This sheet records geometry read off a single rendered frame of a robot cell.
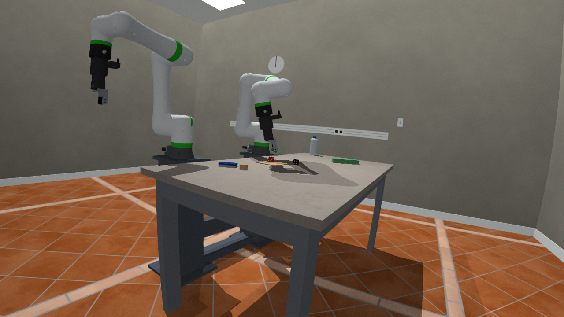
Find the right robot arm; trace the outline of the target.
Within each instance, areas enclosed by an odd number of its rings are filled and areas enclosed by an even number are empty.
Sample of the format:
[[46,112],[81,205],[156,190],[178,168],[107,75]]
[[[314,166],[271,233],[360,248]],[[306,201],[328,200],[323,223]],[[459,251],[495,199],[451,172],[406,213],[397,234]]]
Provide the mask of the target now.
[[90,32],[90,44],[111,47],[113,38],[122,37],[153,50],[152,129],[158,135],[171,136],[172,146],[162,148],[166,151],[165,156],[175,159],[194,158],[194,119],[190,116],[171,115],[169,92],[171,67],[188,66],[193,59],[192,50],[181,42],[150,29],[124,11],[97,16],[91,21]]

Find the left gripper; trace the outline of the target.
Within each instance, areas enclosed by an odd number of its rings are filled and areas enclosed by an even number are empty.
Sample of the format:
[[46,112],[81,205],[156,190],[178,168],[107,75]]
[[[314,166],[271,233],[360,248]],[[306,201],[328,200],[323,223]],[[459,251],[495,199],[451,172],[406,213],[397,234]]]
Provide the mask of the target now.
[[276,139],[273,138],[273,134],[272,134],[272,128],[273,128],[272,120],[282,118],[280,111],[278,110],[277,115],[270,116],[271,114],[273,114],[271,105],[255,107],[255,110],[256,110],[256,116],[259,117],[260,130],[263,130],[264,140],[267,142],[271,142],[274,151],[277,151],[278,148],[277,148]]

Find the tan flat mat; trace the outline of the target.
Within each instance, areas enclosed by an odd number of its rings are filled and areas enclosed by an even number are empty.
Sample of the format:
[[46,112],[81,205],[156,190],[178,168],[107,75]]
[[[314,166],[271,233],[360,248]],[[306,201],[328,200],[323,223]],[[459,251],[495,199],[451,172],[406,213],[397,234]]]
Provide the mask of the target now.
[[288,164],[285,164],[285,163],[282,163],[282,162],[277,162],[277,161],[274,161],[274,162],[258,161],[258,162],[256,162],[256,163],[258,163],[258,164],[266,164],[266,165],[273,165],[273,166],[288,165]]

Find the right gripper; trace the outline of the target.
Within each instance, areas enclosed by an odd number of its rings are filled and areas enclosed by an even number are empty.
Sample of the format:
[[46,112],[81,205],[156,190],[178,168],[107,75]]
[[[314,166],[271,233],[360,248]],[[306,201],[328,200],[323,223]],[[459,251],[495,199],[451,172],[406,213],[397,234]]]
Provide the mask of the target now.
[[105,89],[105,76],[108,75],[108,68],[120,68],[119,59],[117,58],[117,62],[109,61],[111,47],[104,44],[91,44],[89,56],[91,58],[91,89],[93,92],[98,92],[97,104],[107,104],[108,90]]

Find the white plastic bottle with blue cap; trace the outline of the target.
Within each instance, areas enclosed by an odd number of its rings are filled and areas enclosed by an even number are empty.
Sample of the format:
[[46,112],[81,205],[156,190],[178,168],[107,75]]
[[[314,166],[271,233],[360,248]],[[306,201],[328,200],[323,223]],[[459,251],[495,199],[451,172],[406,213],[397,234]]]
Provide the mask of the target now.
[[318,149],[318,139],[316,139],[316,136],[313,136],[313,138],[311,139],[309,155],[316,156],[317,149]]

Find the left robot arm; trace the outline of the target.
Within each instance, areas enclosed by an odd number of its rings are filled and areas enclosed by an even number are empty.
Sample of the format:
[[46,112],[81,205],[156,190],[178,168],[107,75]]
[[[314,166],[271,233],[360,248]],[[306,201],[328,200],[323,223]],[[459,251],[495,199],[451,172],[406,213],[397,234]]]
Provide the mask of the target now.
[[234,132],[242,138],[254,138],[254,144],[242,146],[247,152],[270,154],[259,122],[251,122],[252,100],[255,107],[271,104],[273,98],[285,98],[292,92],[292,84],[273,75],[243,74],[240,78],[240,100]]

